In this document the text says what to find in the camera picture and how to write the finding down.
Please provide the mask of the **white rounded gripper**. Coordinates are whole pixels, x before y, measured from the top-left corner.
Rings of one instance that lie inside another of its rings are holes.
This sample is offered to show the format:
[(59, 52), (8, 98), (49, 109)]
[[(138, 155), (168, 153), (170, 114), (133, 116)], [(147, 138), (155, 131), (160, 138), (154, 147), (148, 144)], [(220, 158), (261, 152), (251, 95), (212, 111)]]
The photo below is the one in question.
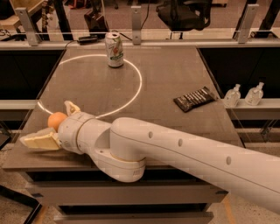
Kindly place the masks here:
[(58, 133), (54, 128), (46, 128), (21, 136), (20, 142), (31, 149), (59, 150), (62, 147), (67, 151), (82, 154), (77, 144), (78, 133), (83, 124), (95, 117), (81, 112), (71, 101), (65, 101), (64, 104), (69, 117), (59, 125)]

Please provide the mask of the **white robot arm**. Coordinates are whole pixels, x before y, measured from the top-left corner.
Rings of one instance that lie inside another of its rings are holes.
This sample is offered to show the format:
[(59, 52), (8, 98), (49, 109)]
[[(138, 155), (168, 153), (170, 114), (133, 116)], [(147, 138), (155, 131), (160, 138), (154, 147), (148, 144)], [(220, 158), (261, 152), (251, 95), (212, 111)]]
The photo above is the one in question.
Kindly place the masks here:
[(111, 178), (138, 181), (148, 158), (280, 213), (280, 157), (195, 136), (135, 118), (112, 123), (66, 101), (67, 117), (20, 138), (28, 148), (87, 154)]

